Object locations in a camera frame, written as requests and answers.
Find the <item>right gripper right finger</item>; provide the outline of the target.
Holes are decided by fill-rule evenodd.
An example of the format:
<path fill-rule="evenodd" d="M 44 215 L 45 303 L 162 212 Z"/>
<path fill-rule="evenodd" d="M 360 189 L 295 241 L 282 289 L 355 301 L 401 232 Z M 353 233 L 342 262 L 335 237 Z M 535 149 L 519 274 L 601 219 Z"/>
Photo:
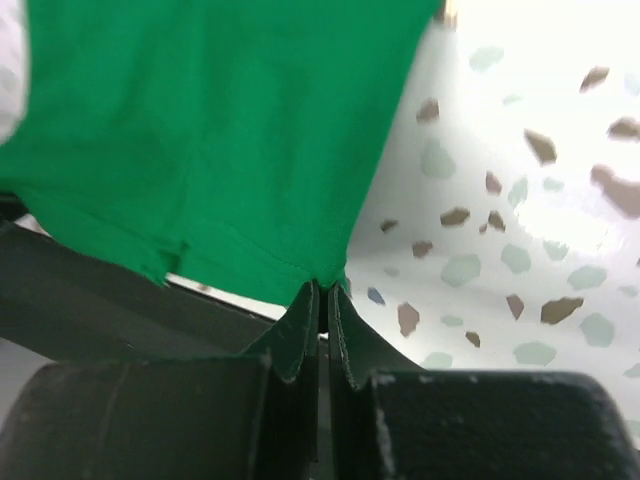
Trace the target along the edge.
<path fill-rule="evenodd" d="M 606 391 L 557 371 L 432 370 L 327 294 L 340 479 L 635 479 L 639 454 Z"/>

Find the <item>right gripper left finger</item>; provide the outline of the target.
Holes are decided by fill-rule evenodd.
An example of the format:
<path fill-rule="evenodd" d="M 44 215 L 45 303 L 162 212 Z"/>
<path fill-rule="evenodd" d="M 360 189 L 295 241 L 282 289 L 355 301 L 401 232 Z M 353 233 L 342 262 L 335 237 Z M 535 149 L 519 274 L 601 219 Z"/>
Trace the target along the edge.
<path fill-rule="evenodd" d="M 5 479 L 305 479 L 317 458 L 320 290 L 235 356 L 62 362 L 1 431 Z"/>

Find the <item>green t shirt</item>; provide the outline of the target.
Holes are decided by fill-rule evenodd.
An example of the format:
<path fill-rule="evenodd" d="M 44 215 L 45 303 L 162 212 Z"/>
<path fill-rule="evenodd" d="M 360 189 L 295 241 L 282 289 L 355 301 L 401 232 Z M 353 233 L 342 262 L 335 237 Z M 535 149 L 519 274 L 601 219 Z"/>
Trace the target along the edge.
<path fill-rule="evenodd" d="M 1 188 L 60 244 L 288 305 L 347 247 L 435 1 L 30 1 Z"/>

